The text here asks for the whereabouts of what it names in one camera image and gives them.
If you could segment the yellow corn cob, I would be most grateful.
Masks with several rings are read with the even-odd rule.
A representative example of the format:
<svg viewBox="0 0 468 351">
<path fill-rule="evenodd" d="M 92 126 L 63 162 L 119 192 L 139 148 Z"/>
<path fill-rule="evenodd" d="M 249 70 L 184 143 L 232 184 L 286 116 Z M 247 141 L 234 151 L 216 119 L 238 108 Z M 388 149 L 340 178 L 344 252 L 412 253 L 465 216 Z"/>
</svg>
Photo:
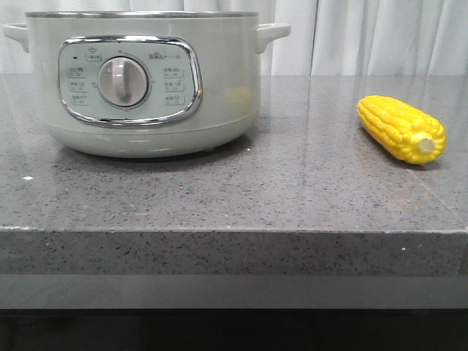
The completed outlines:
<svg viewBox="0 0 468 351">
<path fill-rule="evenodd" d="M 406 102 L 380 95 L 357 105 L 363 128 L 392 156 L 411 165 L 433 162 L 445 150 L 445 127 L 435 117 Z"/>
</svg>

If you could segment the pale green electric cooking pot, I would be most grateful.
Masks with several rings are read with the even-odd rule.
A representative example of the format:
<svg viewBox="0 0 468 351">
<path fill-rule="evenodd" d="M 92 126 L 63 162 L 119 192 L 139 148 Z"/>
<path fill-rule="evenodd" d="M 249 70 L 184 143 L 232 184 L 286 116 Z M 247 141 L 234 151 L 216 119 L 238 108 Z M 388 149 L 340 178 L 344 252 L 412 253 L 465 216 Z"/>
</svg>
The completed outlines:
<svg viewBox="0 0 468 351">
<path fill-rule="evenodd" d="M 260 110 L 260 55 L 287 24 L 255 12 L 27 12 L 6 24 L 33 62 L 40 117 L 87 154 L 192 154 L 240 137 Z"/>
</svg>

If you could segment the white curtain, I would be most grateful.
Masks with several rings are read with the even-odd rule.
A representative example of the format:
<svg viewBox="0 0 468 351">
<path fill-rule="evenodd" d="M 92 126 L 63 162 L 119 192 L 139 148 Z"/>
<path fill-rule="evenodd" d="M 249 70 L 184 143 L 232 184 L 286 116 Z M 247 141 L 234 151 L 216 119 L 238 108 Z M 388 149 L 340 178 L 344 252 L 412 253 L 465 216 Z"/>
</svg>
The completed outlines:
<svg viewBox="0 0 468 351">
<path fill-rule="evenodd" d="M 465 75 L 465 1 L 3 1 L 1 23 L 29 11 L 257 12 L 288 23 L 261 56 L 264 75 Z"/>
</svg>

